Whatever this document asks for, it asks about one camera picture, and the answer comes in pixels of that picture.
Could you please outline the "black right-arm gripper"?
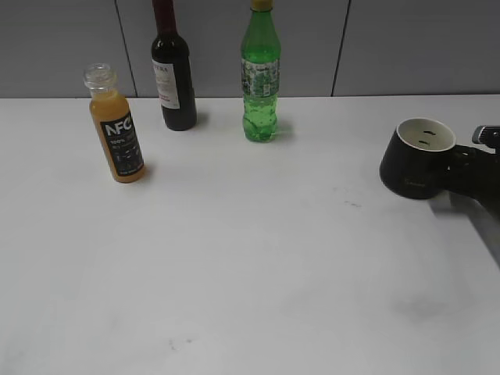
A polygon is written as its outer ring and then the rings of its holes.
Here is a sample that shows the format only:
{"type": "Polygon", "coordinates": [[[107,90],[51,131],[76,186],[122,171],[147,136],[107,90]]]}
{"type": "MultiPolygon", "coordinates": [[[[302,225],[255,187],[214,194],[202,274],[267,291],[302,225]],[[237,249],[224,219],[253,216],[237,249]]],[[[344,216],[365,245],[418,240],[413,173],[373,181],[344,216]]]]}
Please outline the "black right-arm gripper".
{"type": "Polygon", "coordinates": [[[495,153],[456,145],[441,177],[442,187],[478,201],[489,213],[499,213],[500,126],[477,127],[472,142],[492,148],[495,153]]]}

